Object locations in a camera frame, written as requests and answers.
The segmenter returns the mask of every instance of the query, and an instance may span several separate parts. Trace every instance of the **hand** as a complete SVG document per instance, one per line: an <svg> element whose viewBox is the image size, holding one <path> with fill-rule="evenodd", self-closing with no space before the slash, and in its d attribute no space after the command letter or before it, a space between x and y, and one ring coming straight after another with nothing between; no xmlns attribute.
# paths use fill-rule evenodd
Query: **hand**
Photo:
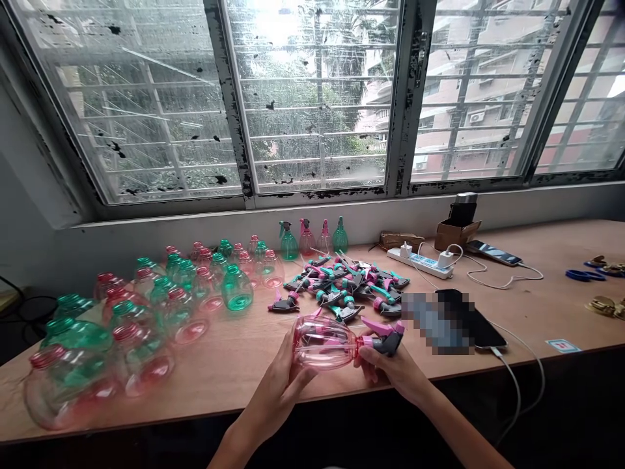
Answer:
<svg viewBox="0 0 625 469"><path fill-rule="evenodd" d="M367 330L363 335L371 335L374 332ZM376 368L386 373L393 387L399 391L409 402L421 407L430 392L434 388L410 353L400 344L397 353L392 357L382 355L371 347L361 347L358 357L354 360L355 368L362 368L365 378L371 382L378 382Z"/></svg>
<svg viewBox="0 0 625 469"><path fill-rule="evenodd" d="M314 369L293 364L295 325L286 333L280 350L267 368L247 407L235 425L251 445L260 446L286 421L306 385L317 375Z"/></svg>

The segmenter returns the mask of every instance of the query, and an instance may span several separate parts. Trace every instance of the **black phone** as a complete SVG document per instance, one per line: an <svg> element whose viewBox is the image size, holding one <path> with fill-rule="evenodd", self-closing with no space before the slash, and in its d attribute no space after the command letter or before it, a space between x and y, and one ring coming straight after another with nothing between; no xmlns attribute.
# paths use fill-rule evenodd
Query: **black phone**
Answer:
<svg viewBox="0 0 625 469"><path fill-rule="evenodd" d="M486 244L485 242L481 242L478 240L468 242L466 248L469 252L483 254L487 257L490 257L494 261L506 264L510 267L514 267L520 264L523 260L520 257L507 253L506 251L502 251L501 249L497 249L490 244Z"/></svg>
<svg viewBox="0 0 625 469"><path fill-rule="evenodd" d="M477 348L504 348L508 346L506 339L482 316L474 303L466 302L463 295L456 289L437 290L438 302L445 304L446 312L458 321L458 328L465 336L473 339Z"/></svg>

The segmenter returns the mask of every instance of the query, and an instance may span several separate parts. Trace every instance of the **power strip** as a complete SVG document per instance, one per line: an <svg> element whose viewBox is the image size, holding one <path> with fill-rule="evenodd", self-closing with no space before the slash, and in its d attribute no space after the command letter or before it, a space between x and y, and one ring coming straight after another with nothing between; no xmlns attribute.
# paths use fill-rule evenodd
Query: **power strip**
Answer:
<svg viewBox="0 0 625 469"><path fill-rule="evenodd" d="M412 267L416 267L423 272L426 272L443 280L448 279L454 275L454 266L438 268L438 261L414 253L410 255L410 259L407 257L402 257L400 255L400 248L389 249L386 255L391 259L400 261L401 263L407 264Z"/></svg>

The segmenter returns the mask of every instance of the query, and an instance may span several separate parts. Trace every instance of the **small box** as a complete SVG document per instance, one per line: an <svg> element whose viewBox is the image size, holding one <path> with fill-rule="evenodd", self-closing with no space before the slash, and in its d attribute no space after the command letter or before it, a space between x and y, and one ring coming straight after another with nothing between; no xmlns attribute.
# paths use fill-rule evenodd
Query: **small box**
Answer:
<svg viewBox="0 0 625 469"><path fill-rule="evenodd" d="M450 244L459 244L464 249L465 244L471 241L475 237L475 233L480 228L482 220L474 221L471 225L464 227L457 227L454 225L448 225L449 219L442 221L438 224L436 229L436 239L434 240L434 247L439 251L445 251ZM454 254L460 254L460 250L453 246L449 251Z"/></svg>

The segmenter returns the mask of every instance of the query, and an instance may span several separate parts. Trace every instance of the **glass pane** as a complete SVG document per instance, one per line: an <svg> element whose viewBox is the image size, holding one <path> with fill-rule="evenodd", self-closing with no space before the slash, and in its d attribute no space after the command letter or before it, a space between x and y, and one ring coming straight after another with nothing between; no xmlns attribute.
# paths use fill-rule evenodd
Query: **glass pane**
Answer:
<svg viewBox="0 0 625 469"><path fill-rule="evenodd" d="M610 4L606 2L604 10ZM540 156L537 174L616 166L625 150L625 48L613 44L623 42L625 25L620 18L600 16Z"/></svg>
<svg viewBox="0 0 625 469"><path fill-rule="evenodd" d="M516 150L567 4L437 2L412 182L519 174Z"/></svg>
<svg viewBox="0 0 625 469"><path fill-rule="evenodd" d="M228 0L260 192L384 183L398 0Z"/></svg>
<svg viewBox="0 0 625 469"><path fill-rule="evenodd" d="M200 0L11 3L108 203L241 193Z"/></svg>

